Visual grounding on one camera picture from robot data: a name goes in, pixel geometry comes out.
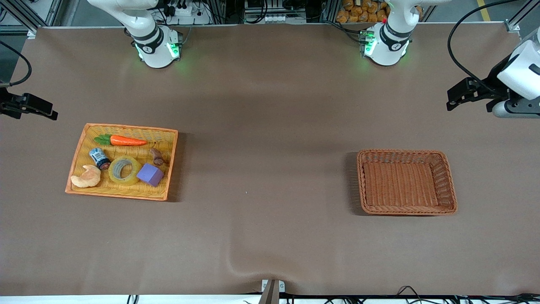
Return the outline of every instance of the yellow floor marking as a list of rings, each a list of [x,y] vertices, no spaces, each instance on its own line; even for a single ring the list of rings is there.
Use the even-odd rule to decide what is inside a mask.
[[[476,2],[478,2],[478,7],[485,5],[484,0],[476,0]],[[480,13],[482,14],[482,19],[484,19],[484,21],[491,21],[491,18],[489,18],[487,9],[481,9]]]

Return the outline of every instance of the bread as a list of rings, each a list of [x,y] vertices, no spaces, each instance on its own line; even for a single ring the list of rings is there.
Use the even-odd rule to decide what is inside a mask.
[[[358,22],[368,22],[368,12],[363,12],[359,17],[358,17]]]
[[[386,13],[384,10],[379,10],[377,12],[377,22],[383,22],[386,19]]]
[[[416,10],[418,11],[418,13],[420,13],[419,20],[422,20],[422,18],[424,17],[424,11],[422,10],[422,7],[420,5],[417,5]]]
[[[349,12],[346,10],[340,10],[337,12],[336,21],[339,23],[345,23],[349,20]]]
[[[354,7],[353,0],[342,0],[343,8],[346,10],[350,10]]]
[[[368,13],[370,14],[374,14],[375,12],[377,12],[377,9],[379,8],[378,2],[368,1],[368,0],[366,0],[365,2],[366,2],[367,9],[364,9],[364,6],[362,6],[362,10],[368,11]]]
[[[371,6],[371,0],[362,1],[362,11],[368,11],[370,6]]]
[[[362,11],[362,8],[360,6],[355,6],[353,7],[351,10],[350,10],[350,13],[349,13],[349,18],[351,16],[356,16],[358,17],[359,15],[361,15],[363,13]]]
[[[79,188],[94,187],[101,180],[101,171],[96,166],[86,164],[83,166],[85,171],[80,175],[72,175],[71,182]]]
[[[377,22],[376,14],[368,14],[368,22]]]

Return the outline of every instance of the tape roll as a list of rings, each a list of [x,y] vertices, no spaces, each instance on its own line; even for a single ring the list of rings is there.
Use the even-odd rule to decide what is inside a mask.
[[[120,172],[122,171],[122,168],[129,164],[131,165],[131,172],[128,176],[122,178]],[[142,165],[135,158],[127,155],[121,156],[112,161],[109,167],[109,178],[122,186],[131,186],[139,181],[137,173],[139,173],[141,168]]]

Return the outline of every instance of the can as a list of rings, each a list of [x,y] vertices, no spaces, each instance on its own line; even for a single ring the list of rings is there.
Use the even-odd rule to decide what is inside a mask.
[[[111,165],[111,161],[107,158],[105,152],[103,152],[101,148],[93,148],[90,150],[89,154],[100,170],[107,169]]]

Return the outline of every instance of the wicker basket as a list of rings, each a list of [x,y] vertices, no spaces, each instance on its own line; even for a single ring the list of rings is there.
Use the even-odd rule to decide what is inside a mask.
[[[362,150],[357,170],[366,213],[450,215],[457,210],[448,159],[442,152]]]
[[[113,134],[139,138],[147,140],[148,144],[138,147],[103,146],[94,141],[94,137],[100,134]],[[82,172],[84,172],[82,167],[83,165],[95,165],[94,161],[89,155],[90,150],[95,147],[102,148],[111,161],[117,157],[128,155],[134,157],[141,164],[152,164],[153,157],[149,153],[149,149],[154,147],[163,155],[163,160],[165,163],[159,166],[159,169],[165,173],[165,176],[159,182],[157,187],[153,187],[141,181],[132,186],[121,186],[111,181],[107,175],[107,172],[102,172],[101,181],[99,184],[90,188],[78,188],[71,183],[71,179],[68,176],[65,191],[69,194],[166,201],[169,184],[171,182],[171,172],[174,164],[174,153],[176,152],[177,139],[178,131],[171,129],[135,127],[132,125],[120,124],[87,123],[84,126],[83,133],[80,136],[77,149],[75,150],[75,156],[73,157],[73,162],[71,163],[69,176],[80,175]]]

